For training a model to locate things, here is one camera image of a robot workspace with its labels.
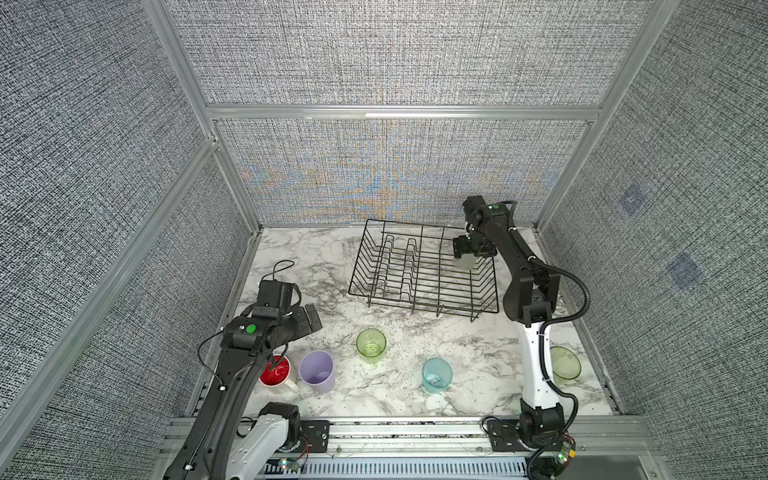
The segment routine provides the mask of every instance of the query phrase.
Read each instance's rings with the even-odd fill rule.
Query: marble surface
[[[523,237],[540,255],[533,232]],[[515,326],[504,313],[483,313],[473,323],[461,316],[414,312],[391,306],[366,305],[347,293],[358,252],[361,227],[266,229],[240,298],[238,312],[256,301],[259,281],[272,265],[291,259],[296,265],[278,279],[297,283],[303,304],[314,303],[323,329],[290,344],[288,358],[295,368],[314,349],[329,352],[336,361],[336,388],[323,396],[297,382],[298,393],[274,395],[254,389],[246,414],[257,413],[270,401],[298,405],[310,416],[513,415],[520,411],[523,377]],[[511,276],[496,258],[498,295]],[[376,365],[360,358],[357,334],[375,327],[386,334],[386,357]],[[571,324],[552,326],[553,345],[577,353],[582,372],[576,380],[559,382],[579,398],[580,415],[610,415],[608,405],[581,341]],[[432,357],[447,360],[454,372],[442,393],[428,394],[421,386],[422,365]],[[566,415],[570,400],[562,401]]]

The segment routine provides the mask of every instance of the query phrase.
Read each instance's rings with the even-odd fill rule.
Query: black mounting plate
[[[299,433],[299,445],[290,452],[277,451],[278,455],[287,458],[301,455],[306,448],[306,442],[310,444],[310,453],[325,453],[328,451],[328,431],[331,422],[327,420],[302,420]]]
[[[520,442],[518,435],[517,420],[496,420],[488,419],[485,421],[485,428],[488,430],[488,439],[491,441],[491,448],[494,452],[530,452]],[[560,448],[553,445],[547,449],[547,452],[557,452]]]

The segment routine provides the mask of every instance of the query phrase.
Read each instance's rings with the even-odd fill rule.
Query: purple cup
[[[325,350],[314,350],[306,354],[299,364],[299,376],[318,393],[328,393],[336,384],[333,357]]]

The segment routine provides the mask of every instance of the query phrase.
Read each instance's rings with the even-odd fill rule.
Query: dish rack
[[[453,239],[462,228],[370,219],[362,232],[348,293],[371,304],[468,316],[498,313],[493,257],[471,270],[454,263]]]

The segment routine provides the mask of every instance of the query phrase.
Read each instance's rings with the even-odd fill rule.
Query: robotic arm
[[[299,301],[291,304],[294,290]],[[230,457],[248,397],[268,368],[272,351],[287,349],[289,342],[323,328],[314,305],[304,308],[300,302],[295,284],[262,279],[256,303],[220,332],[221,353],[210,391],[164,480],[253,478],[281,445],[290,449],[299,441],[296,407],[270,403]]]
[[[530,468],[548,446],[564,438],[578,410],[576,397],[562,392],[551,381],[548,327],[582,316],[589,307],[590,298],[586,286],[578,278],[535,256],[513,221],[515,205],[513,201],[487,204],[481,196],[468,197],[462,205],[468,236],[455,241],[455,253],[457,256],[473,253],[477,257],[493,257],[498,250],[512,274],[502,304],[507,317],[516,322],[522,350],[525,375],[518,434],[527,447],[538,449],[528,463]],[[577,314],[553,319],[561,273],[584,290],[584,306]],[[564,419],[559,396],[574,402],[568,421]]]

